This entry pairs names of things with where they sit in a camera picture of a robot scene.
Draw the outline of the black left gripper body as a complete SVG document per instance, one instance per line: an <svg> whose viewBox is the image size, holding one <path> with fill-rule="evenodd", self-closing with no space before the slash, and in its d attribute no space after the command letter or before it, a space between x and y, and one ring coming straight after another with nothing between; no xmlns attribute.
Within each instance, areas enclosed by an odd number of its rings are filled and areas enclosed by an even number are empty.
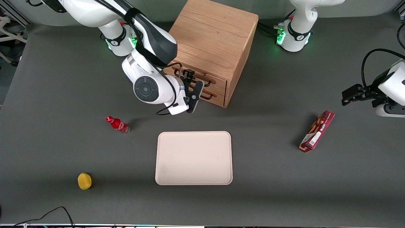
<svg viewBox="0 0 405 228"><path fill-rule="evenodd" d="M386 82L394 73L389 73L389 71L384 71L378 75L371 84L367 85L364 77L364 87L369 91L368 93L375 99L393 101L384 92L379 89L379 85Z"/></svg>

